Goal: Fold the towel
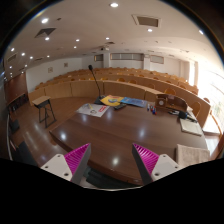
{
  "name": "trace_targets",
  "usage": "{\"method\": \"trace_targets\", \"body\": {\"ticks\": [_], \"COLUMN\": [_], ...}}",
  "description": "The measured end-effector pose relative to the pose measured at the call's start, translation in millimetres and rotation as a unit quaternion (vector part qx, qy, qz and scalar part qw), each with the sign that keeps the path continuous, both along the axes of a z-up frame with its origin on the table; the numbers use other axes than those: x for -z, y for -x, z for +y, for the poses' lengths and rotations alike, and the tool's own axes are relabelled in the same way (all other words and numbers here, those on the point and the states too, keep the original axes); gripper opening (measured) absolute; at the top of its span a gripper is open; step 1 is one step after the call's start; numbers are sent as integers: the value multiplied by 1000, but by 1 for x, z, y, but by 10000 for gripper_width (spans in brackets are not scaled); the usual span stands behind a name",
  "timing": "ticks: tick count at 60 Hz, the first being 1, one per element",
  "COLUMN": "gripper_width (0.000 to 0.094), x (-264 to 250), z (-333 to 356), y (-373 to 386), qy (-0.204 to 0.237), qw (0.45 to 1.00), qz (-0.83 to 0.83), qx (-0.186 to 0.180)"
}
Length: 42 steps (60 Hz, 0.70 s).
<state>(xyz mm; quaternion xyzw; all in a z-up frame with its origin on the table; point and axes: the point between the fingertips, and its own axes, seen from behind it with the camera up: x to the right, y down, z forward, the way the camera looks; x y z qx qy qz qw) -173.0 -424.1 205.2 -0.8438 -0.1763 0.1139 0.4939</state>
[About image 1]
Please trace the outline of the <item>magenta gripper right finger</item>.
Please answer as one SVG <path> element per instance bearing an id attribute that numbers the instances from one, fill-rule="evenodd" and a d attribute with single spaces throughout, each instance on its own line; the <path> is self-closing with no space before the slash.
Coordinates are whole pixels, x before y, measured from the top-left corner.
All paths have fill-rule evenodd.
<path id="1" fill-rule="evenodd" d="M 167 154 L 158 155 L 136 143 L 132 145 L 132 154 L 143 185 L 148 185 L 181 169 Z"/>

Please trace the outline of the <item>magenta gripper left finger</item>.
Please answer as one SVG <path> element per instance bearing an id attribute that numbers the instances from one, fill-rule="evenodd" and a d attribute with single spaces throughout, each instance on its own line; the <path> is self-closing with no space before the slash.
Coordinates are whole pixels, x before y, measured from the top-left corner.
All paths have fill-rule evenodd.
<path id="1" fill-rule="evenodd" d="M 42 169 L 79 185 L 90 155 L 91 144 L 87 143 L 66 155 L 56 154 L 42 166 Z"/>

